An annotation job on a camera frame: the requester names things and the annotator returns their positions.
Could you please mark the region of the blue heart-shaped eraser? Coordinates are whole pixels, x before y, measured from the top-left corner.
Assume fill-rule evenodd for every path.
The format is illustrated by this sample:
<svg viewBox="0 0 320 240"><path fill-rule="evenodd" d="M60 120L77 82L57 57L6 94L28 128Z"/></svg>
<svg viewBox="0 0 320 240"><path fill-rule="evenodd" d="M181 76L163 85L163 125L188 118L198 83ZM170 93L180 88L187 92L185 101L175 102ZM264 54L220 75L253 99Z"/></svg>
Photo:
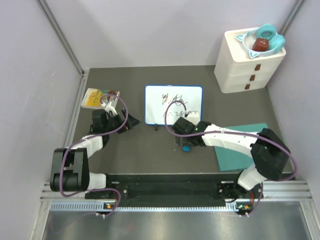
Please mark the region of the blue heart-shaped eraser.
<svg viewBox="0 0 320 240"><path fill-rule="evenodd" d="M191 148L189 147L189 146L187 146L187 145L184 145L183 147L182 147L182 151L183 152L190 152L190 150L191 150Z"/></svg>

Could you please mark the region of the blue framed whiteboard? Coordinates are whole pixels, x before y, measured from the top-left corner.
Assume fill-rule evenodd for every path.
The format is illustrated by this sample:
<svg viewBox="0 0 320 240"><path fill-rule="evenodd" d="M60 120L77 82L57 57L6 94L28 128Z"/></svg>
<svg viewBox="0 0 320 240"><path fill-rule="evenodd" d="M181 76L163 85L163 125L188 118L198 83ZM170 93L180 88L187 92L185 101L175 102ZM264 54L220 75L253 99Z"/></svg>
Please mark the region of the blue framed whiteboard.
<svg viewBox="0 0 320 240"><path fill-rule="evenodd" d="M188 112L198 112L202 117L204 91L200 85L146 85L146 125L171 126Z"/></svg>

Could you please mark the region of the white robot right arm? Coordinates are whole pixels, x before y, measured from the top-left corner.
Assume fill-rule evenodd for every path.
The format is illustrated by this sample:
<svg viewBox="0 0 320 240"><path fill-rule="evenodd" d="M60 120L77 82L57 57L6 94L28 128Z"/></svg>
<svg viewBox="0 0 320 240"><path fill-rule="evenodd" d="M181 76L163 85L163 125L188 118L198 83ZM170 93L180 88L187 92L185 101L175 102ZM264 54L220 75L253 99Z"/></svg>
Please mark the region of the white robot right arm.
<svg viewBox="0 0 320 240"><path fill-rule="evenodd" d="M240 173L233 185L233 192L239 198L245 198L265 180L279 181L289 159L290 150L269 128L260 132L243 132L206 121L194 124L180 117L171 129L175 135L185 137L193 147L220 147L253 159L253 164Z"/></svg>

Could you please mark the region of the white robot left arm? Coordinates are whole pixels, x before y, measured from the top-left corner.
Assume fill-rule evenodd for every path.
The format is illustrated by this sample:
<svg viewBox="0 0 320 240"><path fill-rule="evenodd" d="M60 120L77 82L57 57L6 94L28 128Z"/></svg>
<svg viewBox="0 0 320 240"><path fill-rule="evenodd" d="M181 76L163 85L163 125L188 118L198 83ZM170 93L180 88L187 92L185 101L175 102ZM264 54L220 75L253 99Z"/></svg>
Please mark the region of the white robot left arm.
<svg viewBox="0 0 320 240"><path fill-rule="evenodd" d="M62 182L63 192L84 192L96 189L97 194L105 199L113 194L114 187L107 182L105 174L90 172L89 158L107 145L110 136L105 133L117 130L118 134L122 134L141 123L125 109L121 112L124 117L128 117L126 122L120 115L115 115L111 111L93 110L88 135L72 145L70 149L54 150L49 181L53 192L60 190L60 182Z"/></svg>

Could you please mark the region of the yellow picture book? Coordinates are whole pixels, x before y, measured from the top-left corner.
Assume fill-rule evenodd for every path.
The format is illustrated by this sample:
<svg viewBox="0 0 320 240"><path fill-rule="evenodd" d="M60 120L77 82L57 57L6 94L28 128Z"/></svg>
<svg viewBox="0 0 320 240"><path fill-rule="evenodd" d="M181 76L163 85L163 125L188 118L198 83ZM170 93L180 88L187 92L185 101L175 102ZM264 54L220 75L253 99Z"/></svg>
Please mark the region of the yellow picture book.
<svg viewBox="0 0 320 240"><path fill-rule="evenodd" d="M120 96L120 91L118 90L105 90L99 88L88 88L84 94L83 100L81 102L81 107L86 109L103 109L103 106L100 102L102 96L109 94Z"/></svg>

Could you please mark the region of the teal foam pad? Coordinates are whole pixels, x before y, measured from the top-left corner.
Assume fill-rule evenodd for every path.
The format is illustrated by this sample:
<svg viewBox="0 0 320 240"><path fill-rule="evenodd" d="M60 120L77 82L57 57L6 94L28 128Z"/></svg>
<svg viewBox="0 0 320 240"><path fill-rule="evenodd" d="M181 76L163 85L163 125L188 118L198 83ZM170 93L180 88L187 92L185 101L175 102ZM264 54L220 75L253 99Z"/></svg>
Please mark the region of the teal foam pad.
<svg viewBox="0 0 320 240"><path fill-rule="evenodd" d="M228 126L228 129L242 132L261 132L263 128L268 128L266 123L256 123L248 125ZM215 154L218 167L221 172L241 171L250 167L254 161L251 157L234 150L223 147L215 147Z"/></svg>

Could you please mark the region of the white three-drawer cabinet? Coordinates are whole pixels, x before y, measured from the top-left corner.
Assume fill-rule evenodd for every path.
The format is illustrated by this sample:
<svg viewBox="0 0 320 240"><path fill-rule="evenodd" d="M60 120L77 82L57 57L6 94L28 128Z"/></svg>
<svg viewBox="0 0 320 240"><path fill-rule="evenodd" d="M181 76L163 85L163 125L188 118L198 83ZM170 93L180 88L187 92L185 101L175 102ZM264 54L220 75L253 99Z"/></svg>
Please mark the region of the white three-drawer cabinet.
<svg viewBox="0 0 320 240"><path fill-rule="evenodd" d="M225 93L247 92L264 88L286 55L285 48L270 56L250 58L236 37L254 28L229 30L224 33L214 74Z"/></svg>

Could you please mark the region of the brown cube toy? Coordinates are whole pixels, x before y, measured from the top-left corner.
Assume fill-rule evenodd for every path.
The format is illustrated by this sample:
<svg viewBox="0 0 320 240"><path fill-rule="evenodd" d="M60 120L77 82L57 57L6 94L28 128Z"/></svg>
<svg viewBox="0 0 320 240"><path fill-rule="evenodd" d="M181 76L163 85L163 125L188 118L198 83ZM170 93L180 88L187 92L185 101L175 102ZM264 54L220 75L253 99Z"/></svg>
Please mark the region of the brown cube toy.
<svg viewBox="0 0 320 240"><path fill-rule="evenodd" d="M256 52L266 52L268 48L269 40L261 37L258 37L252 46L252 50Z"/></svg>

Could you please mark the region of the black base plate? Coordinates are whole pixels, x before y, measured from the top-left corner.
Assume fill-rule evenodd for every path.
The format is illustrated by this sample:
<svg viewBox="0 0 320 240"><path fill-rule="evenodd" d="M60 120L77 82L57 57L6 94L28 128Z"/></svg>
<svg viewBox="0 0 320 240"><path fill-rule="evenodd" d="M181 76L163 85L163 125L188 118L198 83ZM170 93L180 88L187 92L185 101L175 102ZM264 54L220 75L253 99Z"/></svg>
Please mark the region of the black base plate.
<svg viewBox="0 0 320 240"><path fill-rule="evenodd" d="M236 185L238 173L109 174L107 187L121 194L120 207L222 207L250 198Z"/></svg>

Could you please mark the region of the aluminium front rail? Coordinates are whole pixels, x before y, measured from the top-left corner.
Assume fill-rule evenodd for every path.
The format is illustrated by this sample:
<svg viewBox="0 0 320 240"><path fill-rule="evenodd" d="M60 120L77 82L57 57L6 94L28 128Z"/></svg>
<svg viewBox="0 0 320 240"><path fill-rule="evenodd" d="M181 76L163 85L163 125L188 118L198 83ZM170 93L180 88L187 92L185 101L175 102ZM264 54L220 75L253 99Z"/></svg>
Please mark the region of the aluminium front rail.
<svg viewBox="0 0 320 240"><path fill-rule="evenodd" d="M303 181L284 184L265 182L254 194L222 199L219 196L200 195L137 195L125 191L119 203L111 197L98 198L94 194L79 193L63 197L45 186L40 199L50 202L51 211L94 212L106 215L115 212L234 212L251 210L262 202L303 202L312 200L308 185Z"/></svg>

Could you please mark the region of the aluminium corner post left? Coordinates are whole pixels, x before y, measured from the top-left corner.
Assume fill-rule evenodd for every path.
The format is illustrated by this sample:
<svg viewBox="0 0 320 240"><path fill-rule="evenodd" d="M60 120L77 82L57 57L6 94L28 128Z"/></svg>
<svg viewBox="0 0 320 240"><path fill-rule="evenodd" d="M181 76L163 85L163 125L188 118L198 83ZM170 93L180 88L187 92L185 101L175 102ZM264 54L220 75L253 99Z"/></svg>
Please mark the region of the aluminium corner post left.
<svg viewBox="0 0 320 240"><path fill-rule="evenodd" d="M67 38L65 37L63 31L61 30L54 14L52 13L49 5L47 4L47 2L45 0L35 0L36 3L38 4L38 6L40 7L40 9L42 10L42 12L44 13L46 19L48 20L50 26L52 27L53 31L55 32L58 40L60 41L62 47L64 48L64 50L66 51L66 54L68 55L68 57L70 58L72 64L74 65L74 67L76 68L77 72L83 76L85 71L83 70L83 68L81 67L74 51L72 50Z"/></svg>

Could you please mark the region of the aluminium corner post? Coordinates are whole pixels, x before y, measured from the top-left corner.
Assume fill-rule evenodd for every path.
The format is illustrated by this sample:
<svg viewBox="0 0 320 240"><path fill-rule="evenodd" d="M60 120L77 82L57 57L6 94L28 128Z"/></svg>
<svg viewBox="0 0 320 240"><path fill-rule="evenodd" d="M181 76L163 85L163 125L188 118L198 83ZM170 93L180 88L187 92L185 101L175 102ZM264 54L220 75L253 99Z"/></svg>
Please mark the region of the aluminium corner post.
<svg viewBox="0 0 320 240"><path fill-rule="evenodd" d="M62 47L64 48L64 50L66 51L66 54L68 55L68 57L70 58L72 64L74 65L74 67L76 68L77 72L83 76L85 71L83 70L83 68L81 67L74 51L72 50L67 38L65 37L63 31L61 30L54 14L52 13L49 5L47 4L47 2L45 0L35 0L36 3L38 4L38 6L40 7L40 9L42 10L42 12L44 13L46 19L48 20L50 26L52 27L53 31L55 32L58 40L60 41Z"/></svg>
<svg viewBox="0 0 320 240"><path fill-rule="evenodd" d="M305 4L306 0L296 0L293 8L290 10L288 16L285 18L285 21L280 28L280 31L278 32L280 35L285 36L286 33L288 32L290 26L294 22L295 18L303 8L303 5Z"/></svg>

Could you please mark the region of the aluminium corner post right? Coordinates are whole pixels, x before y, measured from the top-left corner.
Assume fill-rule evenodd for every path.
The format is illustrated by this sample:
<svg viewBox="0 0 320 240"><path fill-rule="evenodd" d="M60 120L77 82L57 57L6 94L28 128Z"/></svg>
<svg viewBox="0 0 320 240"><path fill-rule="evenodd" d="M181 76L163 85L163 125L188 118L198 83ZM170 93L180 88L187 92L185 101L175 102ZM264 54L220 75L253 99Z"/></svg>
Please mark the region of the aluminium corner post right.
<svg viewBox="0 0 320 240"><path fill-rule="evenodd" d="M288 16L285 18L285 21L280 28L280 31L278 32L280 35L285 36L286 33L288 32L290 26L294 22L295 18L303 8L303 5L305 4L306 0L296 0L293 8L290 10Z"/></svg>

